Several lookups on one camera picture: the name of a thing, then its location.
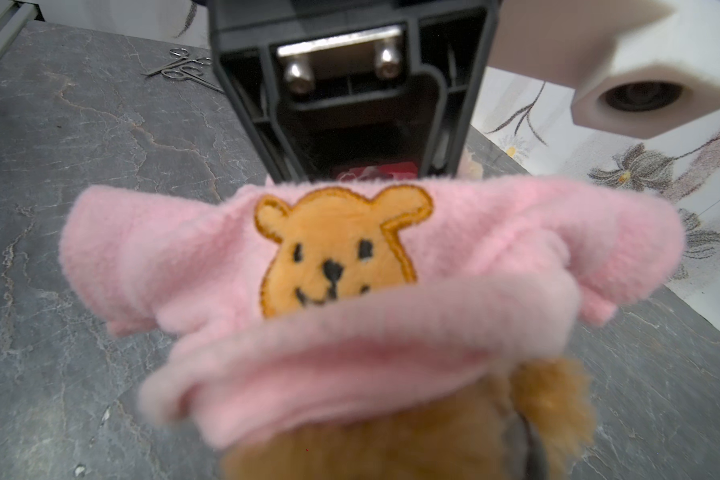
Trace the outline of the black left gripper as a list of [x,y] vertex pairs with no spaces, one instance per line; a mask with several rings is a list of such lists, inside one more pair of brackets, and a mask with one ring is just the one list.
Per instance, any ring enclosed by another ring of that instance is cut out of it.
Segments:
[[213,69],[270,178],[452,176],[496,1],[210,1]]

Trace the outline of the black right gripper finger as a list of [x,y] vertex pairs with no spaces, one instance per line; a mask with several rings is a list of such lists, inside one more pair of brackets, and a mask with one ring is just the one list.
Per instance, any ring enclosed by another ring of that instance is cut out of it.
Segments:
[[548,480],[549,463],[540,434],[523,415],[515,413],[503,433],[505,466],[513,480]]

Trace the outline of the brown plush teddy bear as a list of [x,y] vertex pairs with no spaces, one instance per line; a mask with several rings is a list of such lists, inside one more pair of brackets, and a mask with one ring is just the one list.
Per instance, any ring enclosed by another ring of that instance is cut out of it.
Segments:
[[313,424],[229,449],[225,479],[510,479],[503,433],[515,413],[538,430],[549,479],[593,441],[590,377],[565,357],[487,375],[454,394],[353,424]]

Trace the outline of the pink bear hoodie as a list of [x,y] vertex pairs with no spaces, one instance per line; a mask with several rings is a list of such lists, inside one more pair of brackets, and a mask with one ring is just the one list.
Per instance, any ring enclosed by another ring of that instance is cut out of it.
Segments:
[[560,177],[248,185],[212,205],[93,186],[65,277],[117,336],[176,336],[139,402],[224,449],[551,358],[674,273],[666,200]]

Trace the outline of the silver surgical scissors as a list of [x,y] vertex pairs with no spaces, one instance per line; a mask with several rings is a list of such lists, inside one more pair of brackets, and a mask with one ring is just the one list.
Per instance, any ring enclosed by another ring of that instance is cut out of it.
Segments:
[[171,81],[189,81],[197,83],[212,91],[223,93],[224,90],[204,77],[205,68],[212,65],[210,57],[198,57],[183,47],[171,48],[169,54],[173,59],[167,64],[142,75],[145,78],[162,76]]

